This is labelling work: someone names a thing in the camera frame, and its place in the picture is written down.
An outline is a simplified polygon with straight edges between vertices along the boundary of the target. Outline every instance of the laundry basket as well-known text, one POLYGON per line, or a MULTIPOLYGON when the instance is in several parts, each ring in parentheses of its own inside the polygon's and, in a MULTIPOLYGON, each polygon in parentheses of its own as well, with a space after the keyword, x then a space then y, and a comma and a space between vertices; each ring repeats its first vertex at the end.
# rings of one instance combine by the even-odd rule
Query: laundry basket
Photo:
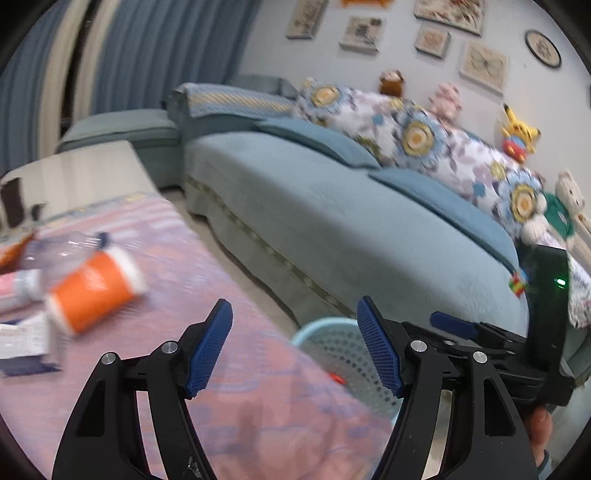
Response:
POLYGON ((311 322, 291 343, 376 414, 396 421, 402 400, 382 385, 355 320, 334 317, 311 322))

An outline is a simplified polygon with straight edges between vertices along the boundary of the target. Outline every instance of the patterned tablecloth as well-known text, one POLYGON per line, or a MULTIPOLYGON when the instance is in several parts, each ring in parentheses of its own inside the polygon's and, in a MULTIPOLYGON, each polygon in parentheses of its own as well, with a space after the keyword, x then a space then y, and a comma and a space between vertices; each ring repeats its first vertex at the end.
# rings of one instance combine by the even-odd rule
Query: patterned tablecloth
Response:
MULTIPOLYGON (((220 297, 232 303, 233 328, 209 386, 189 402, 218 478, 346 480, 362 478, 374 466, 391 432, 389 420, 376 417, 293 348, 168 201, 144 194, 113 200, 52 220, 41 236, 67 231, 110 232, 135 257, 150 292, 72 341, 62 372, 0 380, 2 416, 45 476, 100 356, 147 355, 204 321, 220 297)), ((165 478, 147 394, 138 400, 150 468, 165 478)))

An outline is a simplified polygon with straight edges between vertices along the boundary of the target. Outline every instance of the tile floor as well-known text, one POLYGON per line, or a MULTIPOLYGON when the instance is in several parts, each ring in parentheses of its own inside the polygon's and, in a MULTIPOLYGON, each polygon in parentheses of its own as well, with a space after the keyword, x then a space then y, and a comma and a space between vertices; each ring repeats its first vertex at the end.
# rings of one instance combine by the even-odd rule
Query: tile floor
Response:
POLYGON ((240 285, 241 289, 275 322, 286 336, 291 338, 298 331, 298 326, 295 320, 291 318, 287 308, 280 305, 280 300, 272 298, 272 293, 269 289, 246 272, 238 261, 232 257, 232 254, 218 243, 205 218, 189 214, 187 211, 187 200, 182 190, 165 190, 162 192, 162 195, 173 203, 188 226, 197 232, 209 251, 220 262, 223 269, 232 279, 240 285))

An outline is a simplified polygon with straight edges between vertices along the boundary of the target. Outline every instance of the curtain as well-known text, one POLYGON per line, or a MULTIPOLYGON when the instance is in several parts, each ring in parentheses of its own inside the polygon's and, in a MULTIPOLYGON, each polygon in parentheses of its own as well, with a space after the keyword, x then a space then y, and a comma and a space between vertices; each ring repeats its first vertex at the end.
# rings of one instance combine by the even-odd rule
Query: curtain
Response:
POLYGON ((224 83, 261 0, 125 0, 100 58, 91 113, 159 108, 184 82, 224 83))
POLYGON ((37 160, 47 59, 69 3, 58 0, 41 16, 0 75, 0 174, 37 160))

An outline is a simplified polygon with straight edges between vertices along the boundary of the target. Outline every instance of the metal screw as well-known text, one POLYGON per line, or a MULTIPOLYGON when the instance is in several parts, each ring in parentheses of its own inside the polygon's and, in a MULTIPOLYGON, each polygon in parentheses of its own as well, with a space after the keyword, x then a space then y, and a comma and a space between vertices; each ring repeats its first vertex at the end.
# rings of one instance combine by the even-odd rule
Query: metal screw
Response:
POLYGON ((103 355, 103 357, 100 359, 101 362, 103 362, 103 364, 105 365, 110 365, 112 364, 115 359, 117 357, 115 356, 115 354, 113 352, 109 352, 103 355))
POLYGON ((479 364, 485 364, 488 360, 488 357, 483 352, 474 352, 472 356, 474 357, 474 360, 476 360, 479 364))
POLYGON ((427 344, 422 340, 413 340, 410 342, 410 348, 415 352, 424 352, 427 349, 427 344))
POLYGON ((176 352, 178 349, 178 344, 177 342, 166 342, 163 346, 162 346, 162 351, 164 353, 174 353, 176 352))

